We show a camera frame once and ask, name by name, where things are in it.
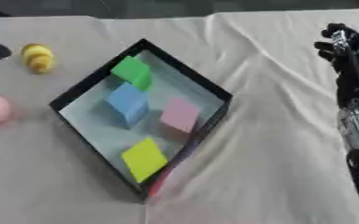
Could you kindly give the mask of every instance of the yellow cube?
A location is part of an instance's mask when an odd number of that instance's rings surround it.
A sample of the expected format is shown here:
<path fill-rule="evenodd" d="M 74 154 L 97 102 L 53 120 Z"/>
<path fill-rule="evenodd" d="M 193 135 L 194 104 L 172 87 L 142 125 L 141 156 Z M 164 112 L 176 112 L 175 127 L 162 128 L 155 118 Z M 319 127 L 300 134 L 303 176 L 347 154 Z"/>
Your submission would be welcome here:
<path fill-rule="evenodd" d="M 138 183 L 145 181 L 167 164 L 167 158 L 150 137 L 125 151 L 122 158 Z"/>

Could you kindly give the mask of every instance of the table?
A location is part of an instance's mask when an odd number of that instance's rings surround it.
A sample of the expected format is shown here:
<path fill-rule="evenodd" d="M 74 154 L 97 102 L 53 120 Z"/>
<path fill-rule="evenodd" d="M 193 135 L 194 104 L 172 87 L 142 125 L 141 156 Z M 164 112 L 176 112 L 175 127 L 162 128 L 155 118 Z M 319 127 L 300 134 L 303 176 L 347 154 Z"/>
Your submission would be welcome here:
<path fill-rule="evenodd" d="M 0 44 L 16 54 L 0 61 L 0 94 L 17 110 L 0 126 L 0 223 L 359 223 L 335 74 L 313 49 L 328 22 L 359 30 L 359 10 L 0 18 Z M 235 95 L 227 119 L 145 205 L 47 106 L 141 38 Z M 53 74 L 20 66 L 31 42 L 56 53 Z"/>

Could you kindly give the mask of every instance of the green cube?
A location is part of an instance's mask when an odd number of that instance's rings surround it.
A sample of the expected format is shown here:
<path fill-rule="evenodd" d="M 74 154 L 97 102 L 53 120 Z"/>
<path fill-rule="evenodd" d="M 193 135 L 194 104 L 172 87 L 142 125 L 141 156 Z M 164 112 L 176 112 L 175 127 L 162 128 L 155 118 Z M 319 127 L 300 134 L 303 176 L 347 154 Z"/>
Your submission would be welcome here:
<path fill-rule="evenodd" d="M 123 59 L 110 72 L 128 81 L 140 91 L 147 90 L 151 85 L 150 67 L 131 56 Z"/>

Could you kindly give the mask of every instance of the blue cube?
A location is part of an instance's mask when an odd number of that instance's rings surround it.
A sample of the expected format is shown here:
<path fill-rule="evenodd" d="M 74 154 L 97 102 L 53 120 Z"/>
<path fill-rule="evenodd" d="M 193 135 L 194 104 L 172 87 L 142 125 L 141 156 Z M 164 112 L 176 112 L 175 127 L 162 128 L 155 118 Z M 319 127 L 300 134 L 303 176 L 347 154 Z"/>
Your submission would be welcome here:
<path fill-rule="evenodd" d="M 116 112 L 119 122 L 130 129 L 148 114 L 147 93 L 128 82 L 113 91 L 106 99 Z"/>

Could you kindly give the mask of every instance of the white cloth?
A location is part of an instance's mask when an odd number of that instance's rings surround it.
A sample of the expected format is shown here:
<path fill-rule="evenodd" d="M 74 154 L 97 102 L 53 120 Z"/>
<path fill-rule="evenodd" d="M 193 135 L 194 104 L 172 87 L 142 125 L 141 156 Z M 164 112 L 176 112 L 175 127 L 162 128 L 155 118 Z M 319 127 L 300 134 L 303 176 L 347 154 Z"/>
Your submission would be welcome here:
<path fill-rule="evenodd" d="M 359 31 L 359 10 L 0 18 L 0 44 L 16 54 L 0 61 L 0 94 L 17 111 L 0 126 L 0 223 L 359 223 L 336 129 L 336 75 L 313 49 L 329 22 Z M 131 193 L 47 106 L 140 38 L 235 96 L 145 205 L 127 202 Z M 56 53 L 52 74 L 20 65 L 31 42 Z"/>

